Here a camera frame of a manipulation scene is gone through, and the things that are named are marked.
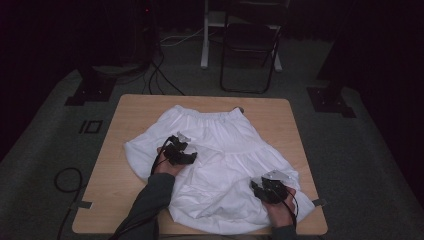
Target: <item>table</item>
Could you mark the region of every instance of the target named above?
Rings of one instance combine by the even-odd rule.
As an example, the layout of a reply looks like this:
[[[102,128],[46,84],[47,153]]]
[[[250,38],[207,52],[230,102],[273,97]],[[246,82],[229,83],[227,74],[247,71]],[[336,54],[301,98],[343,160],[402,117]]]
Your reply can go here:
[[[209,11],[209,0],[205,0],[205,10],[203,15],[203,47],[200,67],[208,68],[209,60],[209,27],[224,27],[225,14],[221,11]],[[280,57],[275,58],[274,69],[276,72],[283,71],[281,67]]]
[[[308,161],[290,104],[284,99],[200,96],[123,95],[116,108],[82,201],[91,208],[78,209],[73,222],[76,233],[113,233],[128,215],[145,183],[131,170],[124,143],[145,132],[169,108],[181,105],[199,112],[227,112],[242,107],[261,137],[282,153],[300,174],[302,191],[318,199]],[[205,234],[174,223],[168,210],[159,215],[161,234]],[[321,235],[327,223],[321,207],[297,227],[298,234]],[[264,228],[252,234],[268,234]]]

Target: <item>black metal base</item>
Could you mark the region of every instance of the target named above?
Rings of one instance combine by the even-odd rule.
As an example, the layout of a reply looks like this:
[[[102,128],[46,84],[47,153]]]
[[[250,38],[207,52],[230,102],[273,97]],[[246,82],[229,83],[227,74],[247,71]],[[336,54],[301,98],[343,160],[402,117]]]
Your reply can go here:
[[[338,96],[335,101],[324,97],[325,88],[306,88],[316,112],[341,113],[345,118],[356,118],[352,108],[346,106],[343,98]]]
[[[82,81],[74,96],[68,97],[65,106],[83,106],[85,102],[107,102],[115,87],[116,79],[101,79],[99,86],[88,91],[87,83]]]

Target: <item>dark background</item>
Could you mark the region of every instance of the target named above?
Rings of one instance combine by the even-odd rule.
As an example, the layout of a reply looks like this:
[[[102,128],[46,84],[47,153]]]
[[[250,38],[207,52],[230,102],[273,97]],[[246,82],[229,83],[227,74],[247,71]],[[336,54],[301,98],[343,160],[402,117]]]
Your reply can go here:
[[[155,1],[164,31],[202,27],[203,2]],[[211,1],[219,8],[223,1]],[[421,82],[423,1],[292,1],[285,37],[334,41],[317,78],[357,90],[422,205]],[[76,67],[146,60],[147,1],[2,1],[0,3],[1,152],[3,159],[56,83]]]

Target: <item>white fabric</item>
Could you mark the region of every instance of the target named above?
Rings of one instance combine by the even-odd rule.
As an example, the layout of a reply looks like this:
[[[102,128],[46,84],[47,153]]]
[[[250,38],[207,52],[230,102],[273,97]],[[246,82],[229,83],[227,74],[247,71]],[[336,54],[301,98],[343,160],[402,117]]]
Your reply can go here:
[[[169,206],[174,221],[222,235],[269,226],[266,209],[249,183],[271,170],[295,179],[290,187],[297,190],[298,222],[313,210],[313,203],[301,192],[298,173],[261,139],[238,108],[200,113],[177,105],[167,110],[146,132],[125,144],[128,162],[140,178],[147,180],[156,148],[177,132],[191,139],[187,151],[198,155],[176,178]]]

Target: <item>dark sleeve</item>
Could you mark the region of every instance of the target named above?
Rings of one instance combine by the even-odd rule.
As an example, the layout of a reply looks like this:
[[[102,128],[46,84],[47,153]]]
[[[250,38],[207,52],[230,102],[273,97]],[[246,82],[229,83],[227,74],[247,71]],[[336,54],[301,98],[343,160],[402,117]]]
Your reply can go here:
[[[126,231],[128,227],[139,222],[145,224],[123,233],[119,238],[124,239],[157,239],[159,228],[155,216],[171,202],[175,177],[167,173],[157,173],[149,177],[148,184],[138,194],[128,217],[119,225],[115,234]]]
[[[296,229],[293,225],[272,228],[272,240],[295,240],[297,239]]]

